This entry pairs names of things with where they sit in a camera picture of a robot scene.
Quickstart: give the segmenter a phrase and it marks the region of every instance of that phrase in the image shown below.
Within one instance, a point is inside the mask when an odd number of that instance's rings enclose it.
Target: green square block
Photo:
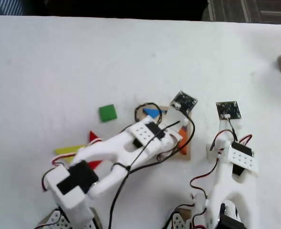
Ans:
[[[99,108],[99,115],[102,122],[117,119],[116,110],[113,104]]]

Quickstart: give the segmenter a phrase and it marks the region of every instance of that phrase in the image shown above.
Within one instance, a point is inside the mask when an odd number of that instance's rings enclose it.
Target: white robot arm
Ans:
[[[217,103],[217,108],[219,132],[241,128],[236,102]],[[215,148],[208,151],[208,158],[218,160],[218,165],[215,185],[205,203],[207,229],[258,229],[256,154],[242,143],[233,141],[232,135],[223,134]]]
[[[178,131],[187,123],[182,111],[188,114],[196,102],[180,92],[159,125],[147,116],[107,141],[79,149],[69,169],[58,166],[46,175],[56,203],[62,207],[73,228],[82,228],[92,220],[94,215],[88,198],[98,198],[124,179],[128,167],[129,170],[139,167],[159,153],[172,149],[181,140]],[[93,160],[114,163],[111,172],[102,180],[87,166],[86,162]]]

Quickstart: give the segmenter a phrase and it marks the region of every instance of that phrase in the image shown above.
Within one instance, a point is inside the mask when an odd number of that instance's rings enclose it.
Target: black circuit board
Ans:
[[[241,119],[240,111],[236,101],[216,103],[219,119]]]
[[[170,106],[174,107],[176,110],[184,111],[189,114],[197,102],[198,100],[180,91],[172,100]]]

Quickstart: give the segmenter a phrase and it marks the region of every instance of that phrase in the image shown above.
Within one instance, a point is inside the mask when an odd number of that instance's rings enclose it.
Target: wire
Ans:
[[[200,213],[195,214],[195,215],[193,216],[193,218],[192,218],[192,229],[195,229],[195,228],[196,228],[196,227],[195,227],[195,218],[196,218],[197,216],[203,215],[205,212],[206,212],[206,208],[203,210],[203,212],[200,212]]]
[[[55,169],[55,167],[49,169],[49,170],[48,170],[47,172],[45,172],[45,173],[43,174],[43,176],[42,176],[41,185],[42,185],[42,189],[43,189],[44,192],[47,191],[47,188],[46,188],[46,186],[45,186],[45,184],[44,184],[45,176],[47,175],[47,173],[49,173],[49,172],[50,172],[51,170],[53,170],[53,169]]]
[[[158,109],[158,111],[159,111],[159,119],[158,119],[158,121],[156,122],[156,124],[159,125],[159,124],[162,122],[162,110],[161,110],[160,107],[159,107],[157,104],[155,104],[155,103],[144,103],[144,104],[139,105],[138,107],[136,107],[135,110],[134,110],[134,120],[135,120],[136,122],[139,122],[139,121],[140,121],[140,119],[137,117],[137,111],[138,111],[141,107],[147,106],[147,105],[153,105],[153,106],[155,106],[155,107]]]
[[[159,153],[157,156],[156,156],[156,159],[158,160],[158,161],[161,161],[162,160],[162,156],[163,156],[163,154],[165,154],[165,153],[169,153],[169,152],[171,152],[171,151],[173,151],[174,149],[176,149],[177,147],[178,147],[178,145],[179,145],[179,141],[178,141],[178,139],[176,139],[176,137],[174,137],[173,135],[170,135],[175,141],[176,141],[176,144],[174,145],[174,147],[173,148],[171,148],[171,149],[169,149],[169,150],[166,150],[166,151],[164,151],[164,152],[161,152],[161,153]]]
[[[87,146],[90,146],[96,142],[101,142],[103,141],[102,138],[95,138],[93,141],[91,141]],[[64,164],[62,162],[57,162],[57,160],[59,159],[62,159],[62,158],[67,158],[67,157],[71,157],[71,156],[75,156],[77,153],[76,152],[72,152],[72,153],[68,153],[68,154],[61,154],[61,155],[58,155],[56,157],[54,157],[52,160],[51,160],[51,163],[54,165],[54,166],[58,166],[59,164],[62,164],[64,166]]]
[[[230,120],[229,118],[228,118],[227,120],[228,120],[228,122],[230,123],[230,126],[231,126],[231,128],[232,128],[232,132],[233,132],[233,136],[234,136],[234,141],[238,141],[237,135],[236,135],[236,133],[235,133],[234,127],[232,126],[231,120]]]
[[[61,217],[62,217],[62,212],[61,212],[61,211],[59,211],[59,213],[60,213],[60,215],[59,215],[59,219],[58,219],[56,222],[54,222],[54,223],[45,223],[45,224],[40,224],[40,225],[36,226],[34,229],[38,229],[38,228],[43,228],[43,227],[51,226],[51,225],[54,225],[54,224],[56,224],[56,223],[60,222]]]
[[[148,167],[151,167],[151,166],[154,166],[154,165],[158,165],[164,161],[166,161],[167,159],[169,159],[170,157],[172,157],[173,155],[175,155],[176,153],[180,152],[185,146],[187,146],[189,144],[189,142],[192,140],[192,138],[194,137],[195,135],[195,124],[193,122],[193,120],[186,114],[186,113],[183,113],[185,115],[185,117],[188,118],[188,120],[192,123],[193,125],[193,131],[189,137],[189,139],[179,148],[177,148],[176,150],[174,150],[171,154],[169,154],[167,157],[165,157],[162,161],[157,161],[157,162],[153,162],[153,163],[150,163],[150,164],[146,164],[146,165],[143,165],[143,166],[140,166],[138,168],[135,168],[133,170],[131,170],[130,174],[132,173],[135,173],[143,168],[148,168]]]
[[[195,229],[197,229],[197,228],[200,228],[200,229],[206,229],[206,227],[205,227],[205,226],[203,226],[203,225],[196,225],[196,226],[195,226]]]
[[[203,175],[194,177],[194,178],[191,179],[190,182],[189,182],[189,185],[190,185],[191,187],[203,191],[204,196],[205,196],[206,199],[207,199],[207,194],[206,194],[206,192],[204,191],[204,189],[201,188],[201,187],[192,185],[192,182],[195,181],[195,180],[198,180],[198,179],[200,179],[200,178],[207,177],[208,175],[210,175],[210,174],[215,170],[215,168],[216,168],[216,166],[217,166],[217,164],[218,164],[218,161],[219,161],[219,159],[217,158],[217,159],[216,159],[216,163],[215,163],[214,167],[211,169],[211,171],[209,171],[208,173],[205,173],[205,174],[203,174]]]
[[[115,207],[116,200],[117,200],[117,198],[118,198],[118,196],[119,196],[119,194],[120,194],[120,192],[121,192],[121,190],[122,190],[124,184],[126,183],[128,177],[129,177],[129,175],[130,175],[130,169],[131,169],[132,165],[133,165],[133,164],[135,163],[135,161],[140,157],[140,155],[144,152],[144,150],[145,150],[146,147],[149,145],[149,143],[150,143],[151,141],[153,141],[153,139],[154,139],[156,136],[158,136],[160,133],[162,133],[162,132],[163,132],[164,130],[166,130],[167,128],[170,128],[170,127],[172,127],[172,126],[178,124],[179,122],[180,122],[180,121],[177,121],[177,122],[175,122],[175,123],[173,123],[173,124],[170,124],[170,125],[166,126],[166,127],[163,128],[163,129],[161,129],[156,135],[154,135],[154,136],[148,141],[148,143],[143,147],[143,149],[142,149],[142,150],[140,151],[140,153],[136,156],[136,158],[133,160],[133,162],[132,162],[129,166],[124,167],[124,168],[126,168],[126,170],[127,170],[128,172],[127,172],[126,176],[124,177],[123,181],[121,182],[121,184],[120,184],[120,186],[119,186],[119,188],[118,188],[118,190],[117,190],[117,192],[116,192],[116,194],[115,194],[115,197],[114,197],[114,199],[113,199],[113,202],[112,202],[112,205],[111,205],[111,208],[110,208],[110,216],[109,216],[109,222],[108,222],[108,228],[109,228],[109,229],[111,229],[111,227],[112,227],[113,211],[114,211],[114,207]]]
[[[182,207],[182,206],[192,208],[192,207],[195,206],[195,204],[180,204],[179,206],[177,206],[177,207],[171,212],[169,218],[167,219],[167,221],[166,221],[166,223],[164,224],[164,226],[162,227],[162,229],[167,229],[167,228],[168,228],[168,225],[169,225],[170,221],[173,219],[173,215],[174,215],[175,213],[179,213],[179,212],[177,211],[177,209],[178,209],[179,207]]]
[[[215,143],[216,143],[217,137],[218,137],[219,135],[221,135],[223,132],[226,132],[226,131],[229,131],[229,132],[233,135],[233,137],[234,137],[234,133],[233,133],[231,130],[229,130],[229,129],[225,129],[225,130],[219,131],[219,132],[216,134],[216,136],[215,136],[215,138],[214,138],[214,140],[213,140],[213,142],[212,142],[212,145],[211,145],[211,147],[210,147],[210,149],[209,149],[210,151],[212,151],[213,148],[215,147]]]
[[[251,140],[252,137],[253,137],[253,135],[244,136],[243,138],[241,138],[241,139],[239,140],[239,143],[241,143],[241,142],[243,142],[245,139],[247,139],[247,140],[245,141],[245,143],[243,144],[244,146],[246,146],[246,145],[248,144],[248,142]]]

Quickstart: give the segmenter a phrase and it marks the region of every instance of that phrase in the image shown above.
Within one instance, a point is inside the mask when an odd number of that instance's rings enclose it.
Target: white tablecloth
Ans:
[[[168,105],[179,90],[199,100],[193,160],[133,174],[113,228],[158,229],[189,201],[189,179],[209,168],[215,102],[233,100],[259,155],[260,228],[281,228],[279,54],[281,25],[0,17],[0,229],[32,228],[55,207],[40,187],[55,148],[86,143],[90,129],[111,137],[137,105]],[[118,119],[102,124],[97,110],[108,104]],[[115,191],[93,203],[105,228]]]

